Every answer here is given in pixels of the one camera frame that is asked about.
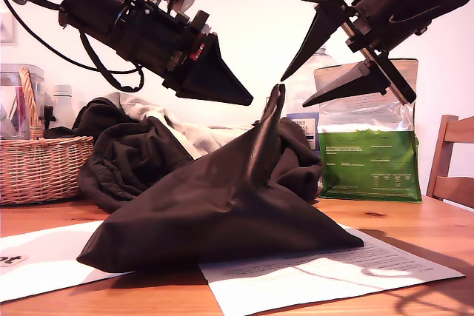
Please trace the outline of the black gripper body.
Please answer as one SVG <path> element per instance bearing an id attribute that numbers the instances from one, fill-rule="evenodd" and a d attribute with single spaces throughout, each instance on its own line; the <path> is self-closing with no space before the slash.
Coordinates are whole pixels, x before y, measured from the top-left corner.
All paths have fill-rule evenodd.
<path id="1" fill-rule="evenodd" d="M 389 52 L 412 34 L 422 34 L 433 19 L 445 13 L 446 0 L 305 0 L 315 6 L 338 5 L 343 10 L 347 46 L 374 61 L 389 80 L 402 104 L 414 102 L 415 91 L 389 59 Z"/>
<path id="2" fill-rule="evenodd" d="M 172 17 L 143 0 L 110 0 L 113 22 L 110 46 L 123 59 L 160 75 L 176 91 L 194 91 L 199 46 L 208 33 L 209 14 L 198 11 L 194 19 L 178 13 Z"/>

